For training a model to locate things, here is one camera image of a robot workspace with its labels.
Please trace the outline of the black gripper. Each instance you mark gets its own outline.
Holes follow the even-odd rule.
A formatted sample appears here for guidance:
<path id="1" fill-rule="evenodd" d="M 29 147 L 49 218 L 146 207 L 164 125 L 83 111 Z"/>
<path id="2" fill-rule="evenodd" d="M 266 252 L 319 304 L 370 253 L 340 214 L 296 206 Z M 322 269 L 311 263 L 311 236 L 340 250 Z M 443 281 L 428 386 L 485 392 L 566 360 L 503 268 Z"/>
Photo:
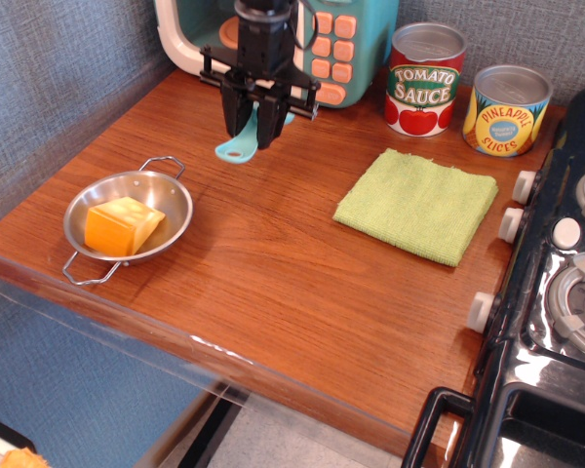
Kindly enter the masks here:
<path id="1" fill-rule="evenodd" d="M 246 127 L 254 103 L 257 147 L 268 148 L 289 112 L 316 117 L 318 81 L 294 64 L 296 50 L 307 50 L 297 38 L 297 7 L 237 7 L 237 48 L 203 46 L 201 80 L 221 90 L 226 131 L 237 136 Z"/>

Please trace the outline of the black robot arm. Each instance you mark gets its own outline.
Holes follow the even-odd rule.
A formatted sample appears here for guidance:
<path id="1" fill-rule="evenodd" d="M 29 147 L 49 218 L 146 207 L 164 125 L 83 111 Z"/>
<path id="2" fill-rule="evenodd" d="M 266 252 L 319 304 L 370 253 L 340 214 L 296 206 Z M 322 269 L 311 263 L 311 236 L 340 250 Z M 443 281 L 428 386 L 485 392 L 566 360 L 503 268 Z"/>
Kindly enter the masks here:
<path id="1" fill-rule="evenodd" d="M 228 134 L 238 136 L 255 114 L 257 147 L 266 149 L 290 112 L 317 114 L 320 83 L 294 64 L 295 51 L 311 48 L 317 36 L 298 41 L 296 1 L 237 1 L 234 8 L 237 49 L 204 46 L 201 80 L 219 87 Z"/>

